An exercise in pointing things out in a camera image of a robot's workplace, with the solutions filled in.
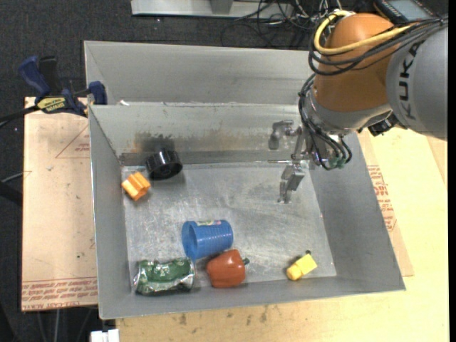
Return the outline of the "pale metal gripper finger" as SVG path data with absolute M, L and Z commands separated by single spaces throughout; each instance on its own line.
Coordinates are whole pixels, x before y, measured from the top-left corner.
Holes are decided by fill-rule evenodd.
M 294 169 L 285 175 L 285 185 L 284 185 L 284 202 L 289 203 L 291 199 L 291 193 L 296 191 L 300 185 L 300 182 L 305 176 L 303 170 Z
M 287 165 L 281 174 L 280 188 L 279 188 L 279 202 L 289 203 L 291 192 L 291 185 L 294 179 L 294 166 Z

